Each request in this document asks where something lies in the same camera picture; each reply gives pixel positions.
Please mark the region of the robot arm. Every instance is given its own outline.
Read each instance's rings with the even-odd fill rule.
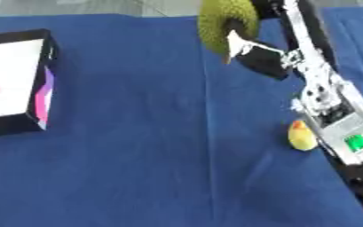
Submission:
[[[333,52],[313,6],[302,0],[269,3],[283,27],[289,50],[243,38],[239,32],[242,25],[232,20],[227,23],[230,57],[280,80],[293,70],[305,86],[292,100],[292,109],[335,158],[345,165],[363,164],[363,148],[354,152],[346,141],[363,136],[363,97],[352,82],[336,72]]]

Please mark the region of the blue cloth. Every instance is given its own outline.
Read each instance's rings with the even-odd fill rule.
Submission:
[[[325,10],[363,92],[363,9]],[[289,148],[296,78],[220,64],[195,18],[0,18],[62,50],[47,132],[0,137],[0,226],[361,226],[321,151]],[[284,46],[275,21],[264,41]]]

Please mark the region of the black box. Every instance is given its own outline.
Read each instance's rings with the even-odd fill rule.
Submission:
[[[0,136],[46,130],[58,52],[46,29],[0,34]]]

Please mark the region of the green spiky ball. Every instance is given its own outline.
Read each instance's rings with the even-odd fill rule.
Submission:
[[[257,36],[258,15],[250,0],[203,0],[198,19],[199,36],[215,53],[225,55],[229,51],[224,24],[230,18],[243,22],[247,37]]]

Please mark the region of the table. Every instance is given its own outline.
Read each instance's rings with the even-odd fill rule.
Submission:
[[[323,11],[363,92],[363,8]],[[0,137],[0,226],[361,226],[323,153],[289,148],[302,83],[220,64],[196,18],[0,18],[62,50],[47,132]],[[264,41],[284,46],[275,21]]]

